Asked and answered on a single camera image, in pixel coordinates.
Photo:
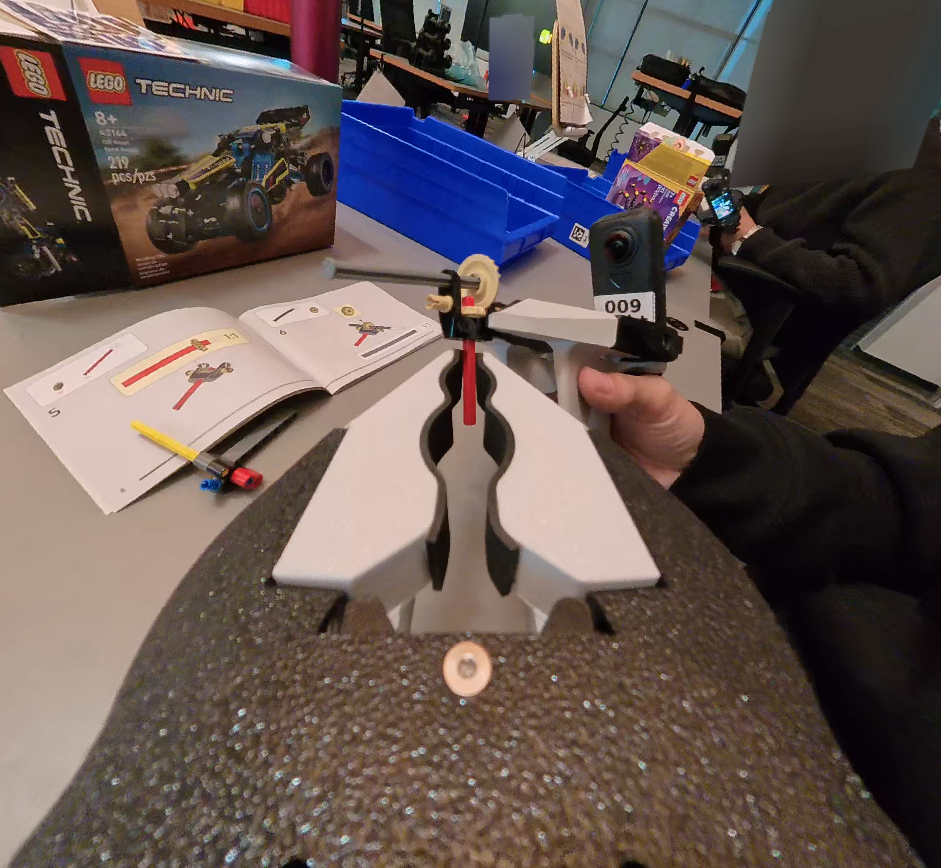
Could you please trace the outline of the black monitor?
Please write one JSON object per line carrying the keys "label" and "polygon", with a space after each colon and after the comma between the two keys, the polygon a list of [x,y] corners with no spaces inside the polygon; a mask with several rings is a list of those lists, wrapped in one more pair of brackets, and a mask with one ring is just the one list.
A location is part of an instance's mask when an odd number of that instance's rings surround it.
{"label": "black monitor", "polygon": [[417,41],[414,0],[379,0],[385,53],[410,61]]}
{"label": "black monitor", "polygon": [[524,15],[534,20],[534,70],[550,75],[550,42],[540,39],[549,35],[556,21],[555,0],[468,0],[460,40],[477,50],[489,49],[489,20],[503,15]]}

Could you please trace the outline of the gear and axle toy assembly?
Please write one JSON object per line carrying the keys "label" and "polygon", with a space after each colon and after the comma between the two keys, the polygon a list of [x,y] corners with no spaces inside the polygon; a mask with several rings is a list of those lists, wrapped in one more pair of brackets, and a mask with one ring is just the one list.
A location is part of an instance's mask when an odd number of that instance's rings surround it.
{"label": "gear and axle toy assembly", "polygon": [[466,426],[475,424],[478,405],[476,345],[491,338],[488,318],[499,307],[496,298],[500,273],[491,258],[472,254],[456,269],[437,274],[389,268],[372,270],[327,258],[323,261],[323,275],[328,279],[433,289],[425,299],[425,306],[439,314],[442,335],[461,343],[463,422]]}

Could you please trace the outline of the purple and yellow toy box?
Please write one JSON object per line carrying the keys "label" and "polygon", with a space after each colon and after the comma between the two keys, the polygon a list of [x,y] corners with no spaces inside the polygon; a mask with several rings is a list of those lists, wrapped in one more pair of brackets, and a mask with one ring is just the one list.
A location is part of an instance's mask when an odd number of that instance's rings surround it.
{"label": "purple and yellow toy box", "polygon": [[651,208],[670,243],[694,211],[713,160],[708,147],[647,122],[626,153],[612,152],[607,160],[604,178],[612,183],[607,201],[625,211]]}

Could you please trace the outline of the magenta cylinder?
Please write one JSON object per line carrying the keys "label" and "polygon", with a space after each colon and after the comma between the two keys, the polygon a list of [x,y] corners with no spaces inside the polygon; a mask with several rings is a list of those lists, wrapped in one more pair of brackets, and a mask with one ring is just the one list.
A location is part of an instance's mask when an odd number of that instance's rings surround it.
{"label": "magenta cylinder", "polygon": [[290,0],[291,62],[338,84],[342,0]]}

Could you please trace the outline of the person's right forearm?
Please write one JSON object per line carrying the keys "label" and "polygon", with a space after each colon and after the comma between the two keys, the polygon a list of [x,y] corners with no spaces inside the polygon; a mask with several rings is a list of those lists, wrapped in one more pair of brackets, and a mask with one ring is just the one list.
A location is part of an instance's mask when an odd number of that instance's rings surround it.
{"label": "person's right forearm", "polygon": [[939,866],[939,428],[703,415],[673,493],[752,570],[868,790]]}

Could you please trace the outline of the yellow axle toy subassembly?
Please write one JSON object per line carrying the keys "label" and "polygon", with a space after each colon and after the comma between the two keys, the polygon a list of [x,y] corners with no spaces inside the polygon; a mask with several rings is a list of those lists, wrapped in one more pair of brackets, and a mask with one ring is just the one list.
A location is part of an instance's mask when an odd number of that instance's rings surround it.
{"label": "yellow axle toy subassembly", "polygon": [[254,469],[228,462],[207,451],[196,451],[139,420],[132,420],[130,426],[158,447],[191,463],[202,472],[204,477],[200,489],[204,492],[218,494],[233,487],[251,491],[260,488],[264,482],[263,475]]}

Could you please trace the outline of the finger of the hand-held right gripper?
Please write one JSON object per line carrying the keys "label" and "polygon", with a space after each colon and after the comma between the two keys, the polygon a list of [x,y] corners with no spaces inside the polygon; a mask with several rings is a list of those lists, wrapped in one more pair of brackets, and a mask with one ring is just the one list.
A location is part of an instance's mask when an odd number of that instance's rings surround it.
{"label": "finger of the hand-held right gripper", "polygon": [[507,316],[517,318],[618,318],[615,313],[573,307],[551,301],[527,298],[505,308]]}
{"label": "finger of the hand-held right gripper", "polygon": [[497,337],[512,337],[531,341],[561,341],[579,345],[615,349],[622,329],[624,317],[589,313],[587,317],[547,317],[529,314],[492,313],[488,327]]}

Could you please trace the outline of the hanging cardboard sign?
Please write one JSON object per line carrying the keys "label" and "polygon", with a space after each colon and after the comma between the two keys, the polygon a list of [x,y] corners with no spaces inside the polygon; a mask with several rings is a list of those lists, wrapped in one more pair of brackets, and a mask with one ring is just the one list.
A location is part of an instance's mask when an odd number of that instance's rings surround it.
{"label": "hanging cardboard sign", "polygon": [[551,38],[552,130],[582,136],[592,120],[587,93],[587,45],[581,0],[555,0]]}

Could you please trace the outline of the blue bin with tag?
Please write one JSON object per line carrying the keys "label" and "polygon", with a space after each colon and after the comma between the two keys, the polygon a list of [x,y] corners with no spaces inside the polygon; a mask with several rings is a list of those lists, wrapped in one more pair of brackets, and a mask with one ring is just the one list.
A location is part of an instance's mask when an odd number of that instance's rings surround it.
{"label": "blue bin with tag", "polygon": [[666,243],[661,217],[651,208],[625,211],[607,201],[611,181],[575,167],[541,164],[562,178],[562,203],[559,217],[549,232],[549,238],[584,259],[594,259],[595,225],[610,222],[612,232],[636,236],[633,243],[659,240],[665,271],[669,272],[687,263],[699,234],[693,212],[672,242]]}

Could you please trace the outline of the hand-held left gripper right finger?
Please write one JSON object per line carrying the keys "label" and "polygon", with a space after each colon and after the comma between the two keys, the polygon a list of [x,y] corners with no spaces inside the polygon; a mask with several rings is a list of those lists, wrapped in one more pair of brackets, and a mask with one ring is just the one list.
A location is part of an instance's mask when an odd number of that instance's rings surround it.
{"label": "hand-held left gripper right finger", "polygon": [[501,595],[555,605],[661,574],[589,430],[487,356],[487,567]]}

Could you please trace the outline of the long blue storage bin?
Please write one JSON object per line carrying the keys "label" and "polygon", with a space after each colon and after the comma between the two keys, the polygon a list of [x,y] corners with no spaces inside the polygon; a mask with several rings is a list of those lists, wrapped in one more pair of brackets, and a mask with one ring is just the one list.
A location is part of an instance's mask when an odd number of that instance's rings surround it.
{"label": "long blue storage bin", "polygon": [[551,233],[567,183],[547,167],[412,109],[345,100],[338,202],[455,262],[498,266]]}

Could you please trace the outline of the open instruction booklet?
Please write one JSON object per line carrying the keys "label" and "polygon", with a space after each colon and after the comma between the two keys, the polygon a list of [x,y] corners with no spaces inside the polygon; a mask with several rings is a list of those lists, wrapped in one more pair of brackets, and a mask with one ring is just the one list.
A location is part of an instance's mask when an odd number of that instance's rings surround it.
{"label": "open instruction booklet", "polygon": [[329,395],[441,338],[430,315],[369,282],[262,306],[136,322],[6,395],[106,514],[182,468],[132,427],[208,451],[289,398]]}

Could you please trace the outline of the person's right hand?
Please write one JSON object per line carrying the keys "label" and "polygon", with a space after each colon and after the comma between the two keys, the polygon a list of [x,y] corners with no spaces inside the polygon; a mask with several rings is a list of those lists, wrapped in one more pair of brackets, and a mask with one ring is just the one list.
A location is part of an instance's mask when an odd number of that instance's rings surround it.
{"label": "person's right hand", "polygon": [[615,443],[660,486],[671,488],[692,464],[705,419],[663,377],[585,367],[578,386],[591,409],[610,416]]}

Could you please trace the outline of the background wooden desk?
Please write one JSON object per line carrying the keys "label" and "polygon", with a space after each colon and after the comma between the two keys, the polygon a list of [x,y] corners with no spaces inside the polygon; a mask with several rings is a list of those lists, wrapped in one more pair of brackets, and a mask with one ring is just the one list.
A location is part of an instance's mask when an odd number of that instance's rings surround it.
{"label": "background wooden desk", "polygon": [[475,100],[490,105],[516,105],[527,110],[535,112],[546,112],[551,110],[551,102],[532,94],[526,98],[497,99],[491,98],[486,89],[475,86],[458,83],[447,77],[417,68],[410,64],[406,58],[394,55],[390,52],[377,49],[369,50],[369,57],[376,60],[383,72],[393,69],[396,72],[407,75],[410,78],[422,82],[425,86],[434,86],[440,90],[448,92],[452,98],[464,98],[466,100]]}
{"label": "background wooden desk", "polygon": [[706,135],[712,127],[723,126],[727,132],[731,132],[740,126],[741,109],[640,71],[634,71],[630,78],[639,91],[649,90],[657,94],[672,111],[676,111],[677,120],[672,130],[680,136],[692,136],[696,127],[700,127],[701,135]]}

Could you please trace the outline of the black bag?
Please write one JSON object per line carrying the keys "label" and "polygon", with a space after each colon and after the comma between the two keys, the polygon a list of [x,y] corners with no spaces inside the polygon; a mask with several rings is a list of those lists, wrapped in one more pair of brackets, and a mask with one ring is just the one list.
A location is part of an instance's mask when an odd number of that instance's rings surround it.
{"label": "black bag", "polygon": [[739,109],[744,107],[746,92],[737,86],[718,82],[703,75],[702,70],[693,72],[688,60],[675,61],[649,53],[645,55],[637,70],[667,84],[687,87],[696,93],[715,99]]}

